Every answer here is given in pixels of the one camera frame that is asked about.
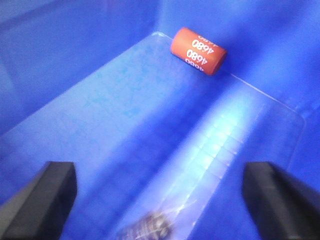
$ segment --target blurry object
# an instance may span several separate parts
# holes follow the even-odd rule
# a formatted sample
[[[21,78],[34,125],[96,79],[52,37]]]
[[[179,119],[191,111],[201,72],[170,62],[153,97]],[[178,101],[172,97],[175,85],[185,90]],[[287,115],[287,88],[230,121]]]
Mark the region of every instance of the blurry object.
[[[162,212],[151,212],[122,229],[116,240],[169,240],[172,225]]]
[[[242,195],[264,240],[320,239],[320,194],[269,162],[249,162]]]
[[[48,162],[0,208],[1,240],[58,240],[77,195],[73,162]]]

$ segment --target orange cylinder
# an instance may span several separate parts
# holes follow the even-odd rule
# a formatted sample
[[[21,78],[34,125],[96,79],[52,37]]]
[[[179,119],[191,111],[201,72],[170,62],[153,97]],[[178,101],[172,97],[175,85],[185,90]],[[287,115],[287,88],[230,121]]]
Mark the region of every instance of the orange cylinder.
[[[218,71],[227,56],[225,49],[186,27],[175,35],[171,52],[210,76]]]

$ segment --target blue surface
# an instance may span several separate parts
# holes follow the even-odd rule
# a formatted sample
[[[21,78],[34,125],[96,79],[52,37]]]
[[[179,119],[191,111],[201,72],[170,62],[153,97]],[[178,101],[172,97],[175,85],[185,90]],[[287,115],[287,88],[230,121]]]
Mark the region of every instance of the blue surface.
[[[319,14],[316,1],[1,2],[0,204],[46,161],[74,161],[63,240],[112,239],[155,210],[176,240],[259,240],[246,162],[320,191]],[[228,50],[214,77],[170,54],[183,26]]]

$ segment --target orange battery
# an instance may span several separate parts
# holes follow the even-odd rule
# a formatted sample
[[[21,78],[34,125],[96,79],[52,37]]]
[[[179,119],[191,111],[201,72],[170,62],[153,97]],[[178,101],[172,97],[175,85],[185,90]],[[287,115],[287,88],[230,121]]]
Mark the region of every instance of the orange battery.
[[[186,27],[175,35],[171,52],[211,76],[218,71],[227,56],[225,49]]]

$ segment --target clear plastic tray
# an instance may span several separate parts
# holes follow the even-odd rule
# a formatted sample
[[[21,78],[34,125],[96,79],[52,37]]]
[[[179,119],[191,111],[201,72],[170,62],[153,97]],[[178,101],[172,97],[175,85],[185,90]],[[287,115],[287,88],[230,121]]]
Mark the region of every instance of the clear plastic tray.
[[[167,213],[175,240],[259,239],[244,164],[287,168],[304,121],[230,73],[187,65],[171,41],[146,37],[2,135],[0,204],[45,161],[72,161],[62,240],[113,239],[150,211]]]

